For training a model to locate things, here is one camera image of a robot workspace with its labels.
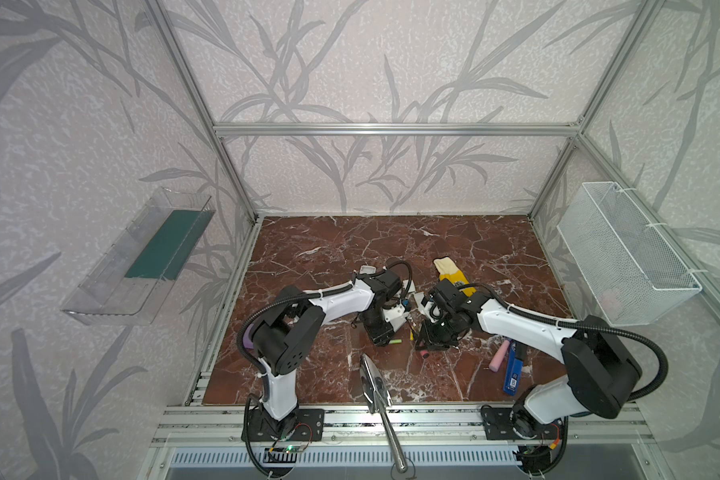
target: metal trowel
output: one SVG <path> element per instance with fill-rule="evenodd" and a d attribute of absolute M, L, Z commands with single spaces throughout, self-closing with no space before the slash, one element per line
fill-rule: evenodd
<path fill-rule="evenodd" d="M 371 413 L 378 413 L 382 416 L 384 432 L 389 440 L 389 447 L 392 450 L 394 466 L 400 473 L 408 470 L 408 464 L 403 456 L 403 449 L 400 446 L 398 436 L 394 433 L 392 424 L 387 417 L 387 408 L 392 406 L 392 398 L 389 395 L 387 386 L 384 384 L 382 374 L 378 372 L 376 365 L 365 353 L 360 354 L 360 380 L 362 381 L 363 394 Z"/>

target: acrylic shelf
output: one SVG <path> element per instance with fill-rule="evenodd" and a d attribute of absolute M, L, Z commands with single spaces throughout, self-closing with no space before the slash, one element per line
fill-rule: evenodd
<path fill-rule="evenodd" d="M 160 187 L 61 310 L 86 325 L 148 325 L 215 209 L 208 194 Z"/>

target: white mesh basket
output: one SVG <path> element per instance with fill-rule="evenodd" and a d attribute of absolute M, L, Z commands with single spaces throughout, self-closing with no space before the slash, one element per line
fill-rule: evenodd
<path fill-rule="evenodd" d="M 582 184 L 557 229 L 613 326 L 655 322 L 701 291 L 688 265 L 615 182 Z"/>

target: aluminum frame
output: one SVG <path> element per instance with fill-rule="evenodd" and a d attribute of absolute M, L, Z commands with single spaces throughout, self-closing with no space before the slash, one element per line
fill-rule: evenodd
<path fill-rule="evenodd" d="M 388 411 L 403 445 L 527 445 L 527 440 L 486 440 L 480 417 L 483 405 L 511 402 L 399 403 Z M 366 405 L 320 404 L 326 410 L 323 440 L 314 445 L 386 445 L 381 417 Z M 151 447 L 242 446 L 243 406 L 169 407 Z M 653 444 L 656 440 L 635 403 L 614 419 L 570 418 L 568 441 L 586 444 Z"/>
<path fill-rule="evenodd" d="M 541 185 L 539 194 L 536 196 L 534 202 L 530 206 L 530 211 L 528 212 L 529 218 L 534 218 L 539 213 L 541 206 L 544 205 L 547 197 L 549 197 L 550 193 L 552 193 L 552 189 L 556 185 L 557 179 L 560 178 L 563 172 L 565 172 L 565 169 L 568 166 L 568 162 L 570 161 L 570 158 L 574 154 L 574 150 L 576 149 L 576 145 L 574 144 L 574 138 L 575 137 L 568 137 L 568 140 L 566 140 L 563 149 L 557 156 L 557 160 L 552 166 L 552 169 L 547 175 L 547 178 L 544 179 L 544 183 Z"/>
<path fill-rule="evenodd" d="M 192 375 L 192 381 L 184 395 L 186 399 L 184 402 L 185 406 L 198 402 L 198 391 L 204 393 L 205 387 L 208 385 L 212 368 L 216 364 L 216 359 L 219 357 L 219 348 L 224 339 L 224 333 L 230 324 L 232 312 L 237 303 L 240 289 L 242 288 L 242 281 L 245 279 L 246 272 L 248 271 L 251 255 L 253 255 L 253 247 L 259 239 L 264 218 L 264 216 L 260 216 L 256 220 L 248 232 L 248 235 L 246 235 L 245 241 L 242 243 L 240 256 L 235 265 L 235 271 L 230 275 L 230 280 L 226 284 L 222 306 L 216 312 L 216 317 L 213 320 L 211 335 L 206 340 L 205 347 L 202 351 L 202 358 L 197 363 L 197 367 Z"/>
<path fill-rule="evenodd" d="M 211 148 L 216 153 L 216 156 L 224 169 L 224 173 L 232 182 L 235 192 L 245 206 L 246 215 L 249 217 L 250 221 L 255 221 L 256 210 L 253 208 L 253 203 L 248 197 L 246 189 L 242 186 L 240 176 L 235 170 L 235 166 L 232 163 L 229 153 L 226 151 L 226 148 L 222 145 L 220 139 L 216 136 L 216 132 L 213 130 L 213 120 L 211 119 L 209 109 L 205 101 L 202 99 L 200 89 L 197 86 L 197 81 L 195 80 L 194 75 L 192 75 L 189 63 L 184 58 L 184 53 L 181 51 L 176 32 L 174 32 L 173 25 L 168 19 L 168 12 L 165 10 L 160 0 L 142 0 L 142 3 L 145 6 L 146 14 L 150 23 L 154 26 L 160 36 L 160 40 L 168 52 L 168 56 L 173 63 L 173 67 L 176 69 L 179 74 L 179 78 L 184 84 L 184 89 L 190 96 L 192 106 L 195 108 L 195 112 L 197 112 L 197 116 L 200 118 L 202 129 L 206 132 L 209 142 L 211 142 Z"/>
<path fill-rule="evenodd" d="M 579 130 L 570 124 L 393 124 L 393 123 L 218 123 L 219 137 L 442 135 L 450 137 L 566 137 Z"/>
<path fill-rule="evenodd" d="M 632 59 L 632 56 L 642 43 L 648 29 L 659 14 L 662 5 L 664 5 L 664 1 L 665 0 L 643 0 L 637 8 L 632 23 L 624 34 L 624 39 L 614 53 L 614 57 L 610 63 L 608 63 L 603 77 L 600 78 L 600 82 L 597 84 L 597 87 L 595 87 L 592 98 L 586 104 L 584 112 L 579 117 L 579 132 L 585 132 L 592 120 L 595 119 L 597 112 L 603 106 L 604 101 L 613 90 L 616 82 L 619 81 L 619 78 L 624 72 L 624 68 Z"/>
<path fill-rule="evenodd" d="M 649 220 L 652 223 L 658 224 L 656 228 L 659 233 L 664 237 L 672 249 L 677 252 L 680 259 L 691 269 L 697 270 L 694 275 L 696 275 L 696 278 L 702 286 L 702 290 L 699 295 L 704 300 L 712 316 L 714 316 L 720 324 L 720 284 L 717 280 L 715 280 L 715 278 L 704 269 L 704 266 L 699 263 L 694 255 L 688 252 L 688 250 L 680 242 L 680 238 L 675 235 L 666 223 L 664 223 L 661 216 L 653 210 L 648 202 L 646 202 L 636 190 L 632 189 L 632 185 L 624 177 L 621 171 L 615 168 L 613 164 L 608 161 L 605 154 L 600 151 L 591 139 L 589 139 L 585 134 L 581 134 L 576 136 L 575 143 L 577 147 L 586 153 L 592 165 L 603 174 L 606 180 L 614 181 L 618 183 L 619 186 L 626 189 L 627 194 L 630 198 L 632 198 L 632 200 L 634 200 L 635 204 L 637 204 Z"/>

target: green sheet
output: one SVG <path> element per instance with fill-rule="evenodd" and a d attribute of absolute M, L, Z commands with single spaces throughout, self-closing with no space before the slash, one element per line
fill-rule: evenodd
<path fill-rule="evenodd" d="M 212 211 L 171 212 L 130 266 L 126 278 L 175 280 L 212 216 Z"/>

